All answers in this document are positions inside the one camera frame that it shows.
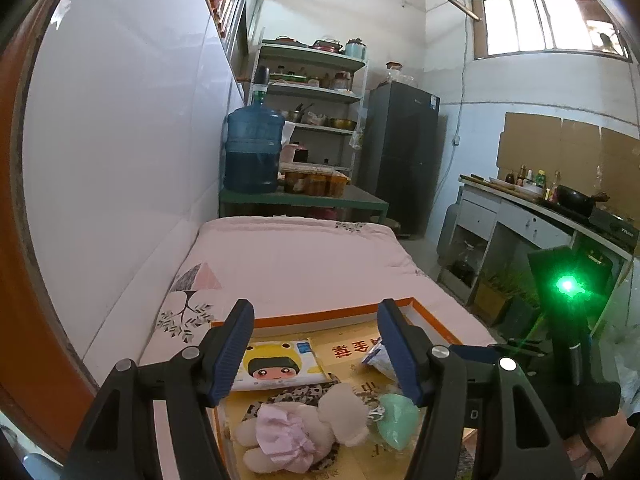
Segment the person right hand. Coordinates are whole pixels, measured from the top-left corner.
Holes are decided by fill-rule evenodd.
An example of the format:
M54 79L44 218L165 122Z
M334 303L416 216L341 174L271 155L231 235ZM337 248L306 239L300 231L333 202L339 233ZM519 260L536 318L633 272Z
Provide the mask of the person right hand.
M639 478L639 413L619 410L615 416L598 419L587 427L594 452L581 436L564 442L578 479Z

